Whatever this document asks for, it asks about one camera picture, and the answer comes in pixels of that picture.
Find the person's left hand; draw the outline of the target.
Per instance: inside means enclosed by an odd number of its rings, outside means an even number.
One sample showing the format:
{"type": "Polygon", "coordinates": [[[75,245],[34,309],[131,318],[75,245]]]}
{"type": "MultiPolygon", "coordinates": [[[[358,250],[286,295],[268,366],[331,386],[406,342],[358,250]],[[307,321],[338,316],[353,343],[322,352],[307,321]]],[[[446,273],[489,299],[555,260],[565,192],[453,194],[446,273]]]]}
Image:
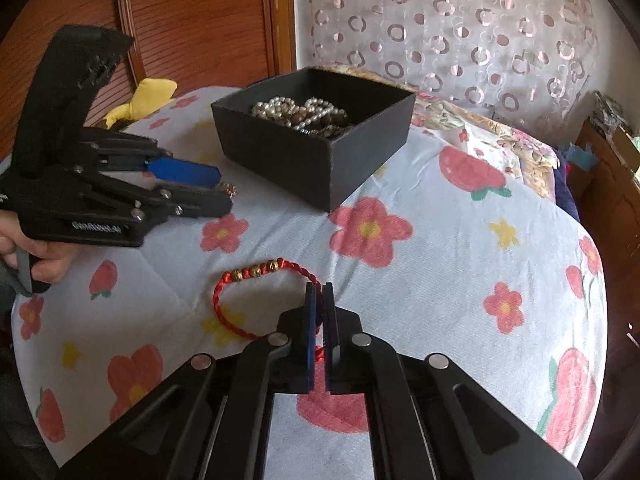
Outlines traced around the person's left hand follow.
{"type": "Polygon", "coordinates": [[[1,260],[17,268],[17,249],[39,258],[32,267],[32,278],[47,284],[56,284],[64,278],[73,260],[80,253],[78,245],[32,240],[21,230],[14,212],[1,213],[1,260]]]}

